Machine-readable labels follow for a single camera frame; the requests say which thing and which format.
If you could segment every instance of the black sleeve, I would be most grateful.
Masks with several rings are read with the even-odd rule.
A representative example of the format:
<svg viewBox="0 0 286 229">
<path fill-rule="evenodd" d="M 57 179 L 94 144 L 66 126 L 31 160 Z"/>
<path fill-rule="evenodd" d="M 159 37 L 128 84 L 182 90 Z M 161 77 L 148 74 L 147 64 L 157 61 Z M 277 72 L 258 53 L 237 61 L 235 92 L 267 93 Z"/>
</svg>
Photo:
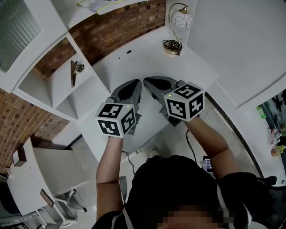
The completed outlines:
<svg viewBox="0 0 286 229">
<path fill-rule="evenodd" d="M 261 183 L 252 173 L 228 174 L 218 181 L 224 199 L 231 204 L 234 199 L 240 199 L 253 216 L 263 199 Z"/>
<path fill-rule="evenodd" d="M 119 216 L 122 212 L 109 212 L 99 218 L 92 229 L 110 229 L 112 224 L 112 219 L 115 216 Z"/>
</svg>

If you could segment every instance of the lamp shade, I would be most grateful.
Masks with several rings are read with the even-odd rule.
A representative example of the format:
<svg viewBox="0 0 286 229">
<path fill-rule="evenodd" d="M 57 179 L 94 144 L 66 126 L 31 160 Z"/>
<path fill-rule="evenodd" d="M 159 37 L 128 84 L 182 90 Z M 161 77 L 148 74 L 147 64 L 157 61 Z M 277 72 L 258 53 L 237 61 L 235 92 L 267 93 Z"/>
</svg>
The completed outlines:
<svg viewBox="0 0 286 229">
<path fill-rule="evenodd" d="M 171 17 L 171 23 L 179 30 L 189 30 L 193 25 L 193 16 L 176 10 Z"/>
</svg>

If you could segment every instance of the foot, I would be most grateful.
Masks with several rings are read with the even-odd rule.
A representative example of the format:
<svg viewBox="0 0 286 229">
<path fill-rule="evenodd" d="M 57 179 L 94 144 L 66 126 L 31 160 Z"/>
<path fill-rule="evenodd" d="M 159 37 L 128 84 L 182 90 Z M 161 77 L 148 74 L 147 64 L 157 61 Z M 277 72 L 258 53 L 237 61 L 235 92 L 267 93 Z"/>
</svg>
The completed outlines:
<svg viewBox="0 0 286 229">
<path fill-rule="evenodd" d="M 159 153 L 156 150 L 152 150 L 150 153 L 150 158 L 155 157 L 155 156 L 159 156 Z"/>
</svg>

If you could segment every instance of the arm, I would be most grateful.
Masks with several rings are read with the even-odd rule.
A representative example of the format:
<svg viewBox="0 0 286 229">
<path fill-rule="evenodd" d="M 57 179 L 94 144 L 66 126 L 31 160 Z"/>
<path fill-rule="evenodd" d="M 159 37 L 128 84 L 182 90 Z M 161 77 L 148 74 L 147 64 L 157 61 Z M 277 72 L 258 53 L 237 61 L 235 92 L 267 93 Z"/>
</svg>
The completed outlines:
<svg viewBox="0 0 286 229">
<path fill-rule="evenodd" d="M 185 122 L 189 131 L 202 146 L 219 180 L 227 174 L 241 172 L 225 139 L 199 117 Z"/>
<path fill-rule="evenodd" d="M 119 169 L 123 138 L 110 137 L 97 168 L 97 220 L 104 214 L 122 211 Z"/>
</svg>

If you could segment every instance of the white table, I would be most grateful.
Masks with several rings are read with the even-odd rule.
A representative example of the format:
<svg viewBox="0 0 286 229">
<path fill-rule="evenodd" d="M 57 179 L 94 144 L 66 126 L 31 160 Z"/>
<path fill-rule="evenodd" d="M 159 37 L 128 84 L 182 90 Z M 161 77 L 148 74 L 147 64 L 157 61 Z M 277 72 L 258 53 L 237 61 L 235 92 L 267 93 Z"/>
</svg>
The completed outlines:
<svg viewBox="0 0 286 229">
<path fill-rule="evenodd" d="M 127 81 L 143 81 L 149 76 L 169 76 L 175 80 L 191 81 L 203 89 L 207 89 L 217 79 L 218 74 L 187 46 L 180 57 L 167 54 L 163 49 L 164 39 L 172 39 L 172 34 L 165 26 L 127 43 L 96 63 L 93 69 L 110 92 Z M 137 150 L 168 123 L 159 113 L 162 106 L 151 97 L 143 83 L 142 86 L 138 111 L 142 117 L 135 135 L 125 137 L 123 150 L 128 152 Z M 97 108 L 78 124 L 78 128 L 100 161 L 108 138 L 100 133 L 94 119 Z"/>
<path fill-rule="evenodd" d="M 40 195 L 42 189 L 54 201 L 54 196 L 88 181 L 73 151 L 33 148 L 30 138 L 25 142 L 24 150 L 27 162 L 21 167 L 12 164 L 7 180 L 22 215 L 47 206 Z"/>
</svg>

